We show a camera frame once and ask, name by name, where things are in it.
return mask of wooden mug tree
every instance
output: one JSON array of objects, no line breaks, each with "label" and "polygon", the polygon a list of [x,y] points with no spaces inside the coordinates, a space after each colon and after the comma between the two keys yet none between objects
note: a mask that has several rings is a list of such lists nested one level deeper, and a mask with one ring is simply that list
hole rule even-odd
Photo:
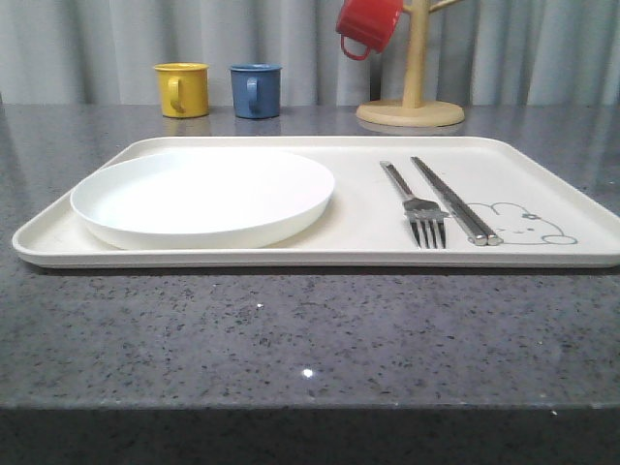
[{"label": "wooden mug tree", "polygon": [[412,0],[403,6],[410,16],[409,45],[402,100],[376,100],[357,108],[358,118],[388,126],[448,126],[465,119],[463,108],[448,102],[424,101],[424,64],[428,38],[428,19],[460,0],[443,0],[430,5],[430,0]]}]

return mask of fork handle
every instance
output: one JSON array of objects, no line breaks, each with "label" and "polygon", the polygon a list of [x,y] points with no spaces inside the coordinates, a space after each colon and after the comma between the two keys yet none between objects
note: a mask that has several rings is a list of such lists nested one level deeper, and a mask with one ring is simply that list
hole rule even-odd
[{"label": "fork handle", "polygon": [[414,193],[411,188],[403,179],[403,176],[400,175],[400,172],[396,169],[396,167],[391,162],[379,162],[381,166],[386,170],[387,174],[391,176],[391,178],[396,182],[398,189],[400,189],[401,194],[408,199],[415,199]]}]

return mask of curtain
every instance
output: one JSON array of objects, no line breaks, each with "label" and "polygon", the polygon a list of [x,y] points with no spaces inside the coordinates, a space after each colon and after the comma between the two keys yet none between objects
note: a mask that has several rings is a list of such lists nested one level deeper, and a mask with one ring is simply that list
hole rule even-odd
[{"label": "curtain", "polygon": [[[157,104],[157,63],[283,66],[282,103],[400,98],[409,18],[361,62],[340,51],[342,0],[0,0],[0,95],[19,104]],[[620,0],[463,0],[431,15],[424,95],[459,105],[617,105]]]}]

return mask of cup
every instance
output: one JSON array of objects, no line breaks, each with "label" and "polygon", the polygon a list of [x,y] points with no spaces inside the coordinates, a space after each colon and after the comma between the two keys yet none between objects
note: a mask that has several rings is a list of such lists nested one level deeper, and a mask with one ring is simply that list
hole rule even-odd
[{"label": "cup", "polygon": [[[366,59],[371,49],[382,52],[388,46],[402,10],[403,0],[345,0],[336,21],[342,51],[354,60]],[[365,45],[366,51],[361,55],[348,51],[346,37]]]},{"label": "cup", "polygon": [[280,65],[250,63],[231,66],[234,114],[272,118],[280,114]]},{"label": "cup", "polygon": [[209,114],[207,68],[203,63],[163,63],[153,67],[164,116],[194,118]]}]

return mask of fork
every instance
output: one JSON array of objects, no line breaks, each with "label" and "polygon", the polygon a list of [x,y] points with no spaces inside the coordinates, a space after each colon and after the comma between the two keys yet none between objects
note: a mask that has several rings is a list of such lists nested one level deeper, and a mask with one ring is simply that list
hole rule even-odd
[{"label": "fork", "polygon": [[442,211],[435,201],[416,197],[391,162],[382,161],[380,164],[391,179],[395,181],[404,198],[405,216],[409,220],[418,247],[420,249],[445,249],[446,227],[444,226],[444,218],[448,216],[447,212]]}]

